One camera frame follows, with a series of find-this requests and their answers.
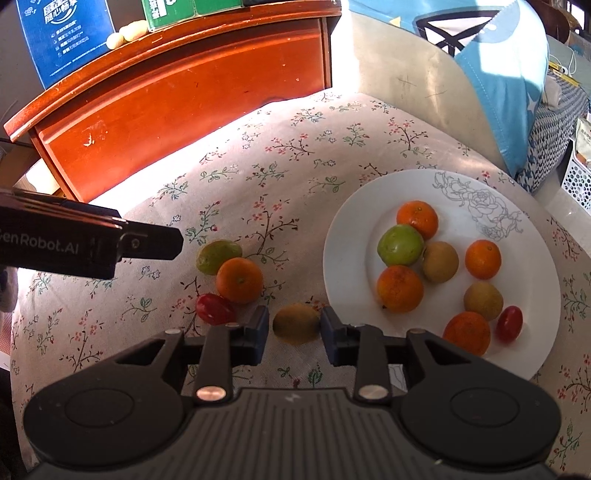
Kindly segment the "red tomato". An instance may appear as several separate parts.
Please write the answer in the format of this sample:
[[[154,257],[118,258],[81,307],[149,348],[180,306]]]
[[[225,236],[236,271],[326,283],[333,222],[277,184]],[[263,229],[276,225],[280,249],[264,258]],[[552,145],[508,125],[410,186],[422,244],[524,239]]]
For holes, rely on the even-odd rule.
[[[515,341],[523,328],[523,312],[517,306],[508,306],[500,315],[496,325],[497,339],[505,344]]]
[[[202,321],[211,326],[235,323],[238,317],[235,305],[212,293],[197,297],[195,312]]]

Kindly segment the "dark orange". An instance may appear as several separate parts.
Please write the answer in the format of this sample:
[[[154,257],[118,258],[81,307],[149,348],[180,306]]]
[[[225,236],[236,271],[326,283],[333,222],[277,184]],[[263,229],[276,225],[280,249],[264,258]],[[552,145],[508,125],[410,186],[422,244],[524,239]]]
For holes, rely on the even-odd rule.
[[[377,296],[381,304],[393,313],[415,310],[421,304],[424,292],[421,277],[405,265],[386,268],[377,280]]]
[[[491,343],[489,322],[479,313],[465,311],[446,325],[443,338],[466,352],[481,357]]]

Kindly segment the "brown kiwi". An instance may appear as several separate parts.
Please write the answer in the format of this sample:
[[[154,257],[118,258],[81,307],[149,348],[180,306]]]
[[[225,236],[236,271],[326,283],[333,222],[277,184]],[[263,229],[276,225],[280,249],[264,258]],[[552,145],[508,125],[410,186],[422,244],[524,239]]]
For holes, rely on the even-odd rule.
[[[491,283],[473,283],[464,294],[464,309],[483,316],[487,321],[495,320],[502,312],[504,298]]]
[[[449,243],[436,241],[428,243],[423,253],[422,273],[431,283],[445,283],[451,280],[459,268],[459,255]]]
[[[314,341],[320,333],[320,314],[307,304],[287,305],[274,316],[273,333],[294,346]]]

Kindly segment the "green fruit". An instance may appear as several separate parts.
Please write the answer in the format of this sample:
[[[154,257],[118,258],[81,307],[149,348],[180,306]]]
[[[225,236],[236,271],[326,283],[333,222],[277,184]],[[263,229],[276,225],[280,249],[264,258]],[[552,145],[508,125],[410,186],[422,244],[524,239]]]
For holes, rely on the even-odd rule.
[[[386,231],[377,247],[382,261],[388,266],[411,266],[417,262],[424,250],[422,235],[412,226],[398,224]]]
[[[197,269],[206,275],[216,275],[226,261],[242,257],[242,247],[233,241],[217,240],[204,245],[197,254]]]

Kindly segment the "red wooden cabinet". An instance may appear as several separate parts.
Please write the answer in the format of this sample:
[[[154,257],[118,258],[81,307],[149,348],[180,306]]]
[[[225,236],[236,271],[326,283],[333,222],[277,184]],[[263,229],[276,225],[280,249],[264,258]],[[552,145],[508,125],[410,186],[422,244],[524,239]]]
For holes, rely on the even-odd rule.
[[[337,1],[249,6],[165,27],[57,82],[5,123],[87,202],[239,117],[332,84]]]

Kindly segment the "white floral plate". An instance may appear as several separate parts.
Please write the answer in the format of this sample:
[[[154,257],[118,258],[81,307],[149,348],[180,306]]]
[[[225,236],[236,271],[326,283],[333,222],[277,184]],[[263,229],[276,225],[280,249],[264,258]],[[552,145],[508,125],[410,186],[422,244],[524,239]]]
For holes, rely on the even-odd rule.
[[[346,323],[458,335],[527,379],[557,336],[559,279],[541,234],[507,196],[457,173],[402,171],[356,191],[329,228],[324,279]]]

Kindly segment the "blue cardboard box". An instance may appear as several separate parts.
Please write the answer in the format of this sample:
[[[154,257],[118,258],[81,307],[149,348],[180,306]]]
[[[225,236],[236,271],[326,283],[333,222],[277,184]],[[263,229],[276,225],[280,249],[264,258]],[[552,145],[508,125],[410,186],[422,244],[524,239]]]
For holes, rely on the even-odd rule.
[[[45,89],[108,51],[114,25],[106,0],[18,0],[16,6]]]

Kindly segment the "yellow fruit on cabinet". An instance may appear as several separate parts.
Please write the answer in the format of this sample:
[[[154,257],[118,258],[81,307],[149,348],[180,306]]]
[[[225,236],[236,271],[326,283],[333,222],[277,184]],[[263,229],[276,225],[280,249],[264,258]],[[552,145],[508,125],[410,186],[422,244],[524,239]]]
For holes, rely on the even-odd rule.
[[[146,20],[133,21],[120,28],[119,33],[125,42],[139,39],[149,32],[149,25]]]
[[[105,44],[109,50],[114,50],[125,44],[124,35],[121,32],[113,32],[107,37]]]

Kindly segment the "green cardboard box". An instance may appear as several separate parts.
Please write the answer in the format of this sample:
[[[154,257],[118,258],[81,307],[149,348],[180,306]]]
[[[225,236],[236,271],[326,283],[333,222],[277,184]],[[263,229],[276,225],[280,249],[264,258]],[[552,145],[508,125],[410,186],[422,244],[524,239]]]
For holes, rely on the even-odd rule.
[[[242,0],[142,0],[150,31],[184,20],[242,8]]]

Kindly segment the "white perforated basket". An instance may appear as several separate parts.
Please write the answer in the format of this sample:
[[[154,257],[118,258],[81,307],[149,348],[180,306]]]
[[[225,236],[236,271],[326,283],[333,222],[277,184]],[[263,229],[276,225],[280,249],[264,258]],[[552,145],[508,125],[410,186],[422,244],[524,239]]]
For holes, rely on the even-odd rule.
[[[590,121],[577,120],[561,188],[587,213],[591,209]]]

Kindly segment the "houndstooth sofa cover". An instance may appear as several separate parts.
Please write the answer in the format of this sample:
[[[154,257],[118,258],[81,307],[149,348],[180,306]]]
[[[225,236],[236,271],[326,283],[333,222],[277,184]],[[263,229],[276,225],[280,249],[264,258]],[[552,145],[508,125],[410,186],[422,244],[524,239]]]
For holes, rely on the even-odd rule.
[[[528,193],[534,194],[562,163],[579,118],[589,112],[588,95],[581,86],[561,78],[556,72],[547,75],[546,85],[559,87],[558,104],[542,101],[528,139],[527,159],[515,177]]]

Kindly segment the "blue cushion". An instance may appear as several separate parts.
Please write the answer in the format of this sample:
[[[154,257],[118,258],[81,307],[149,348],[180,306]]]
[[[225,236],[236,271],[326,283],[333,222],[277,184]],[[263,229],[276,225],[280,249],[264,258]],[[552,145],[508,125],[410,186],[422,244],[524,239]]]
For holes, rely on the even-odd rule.
[[[449,54],[483,107],[507,173],[524,168],[548,67],[542,21],[526,1],[352,1],[349,11]]]

